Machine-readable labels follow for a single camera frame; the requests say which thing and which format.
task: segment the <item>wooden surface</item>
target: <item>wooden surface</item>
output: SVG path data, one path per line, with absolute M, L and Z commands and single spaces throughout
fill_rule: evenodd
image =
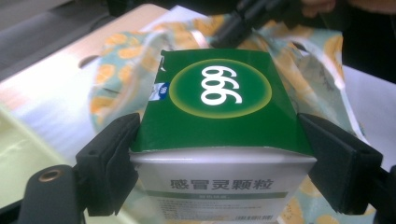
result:
M 29 101 L 38 100 L 50 94 L 78 72 L 81 63 L 92 56 L 99 55 L 109 36 L 117 32 L 139 30 L 167 11 L 154 5 L 140 6 L 54 52 L 42 61 L 1 82 L 0 103 L 13 110 Z

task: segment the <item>green oval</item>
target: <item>green oval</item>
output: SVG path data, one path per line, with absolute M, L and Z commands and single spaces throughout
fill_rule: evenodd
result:
M 232 95 L 227 95 L 221 105 L 206 105 L 201 100 L 205 91 L 201 82 L 204 80 L 202 71 L 208 66 L 225 66 L 236 72 L 236 77 L 230 77 L 239 84 L 239 89 L 233 89 L 233 84 L 226 82 L 224 89 L 237 92 L 242 97 L 242 103 L 236 104 Z M 265 107 L 271 100 L 272 89 L 268 79 L 256 68 L 228 59 L 211 59 L 193 63 L 173 78 L 169 95 L 172 102 L 181 110 L 198 117 L 210 119 L 228 119 L 245 116 Z

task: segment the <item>table surface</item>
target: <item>table surface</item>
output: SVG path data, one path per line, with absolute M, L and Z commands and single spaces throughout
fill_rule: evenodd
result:
M 83 63 L 99 55 L 108 36 L 125 30 L 141 30 L 167 11 L 154 5 L 143 5 L 84 36 L 1 82 L 0 102 L 15 112 L 32 102 L 48 98 L 65 83 L 76 78 L 76 74 L 82 71 Z M 180 20 L 180 16 L 176 13 L 168 20 Z M 396 152 L 393 150 L 396 146 L 396 85 L 346 66 L 344 71 L 346 93 L 357 120 L 368 141 L 385 155 L 383 167 L 388 170 L 396 164 Z M 21 113 L 14 115 L 23 120 Z

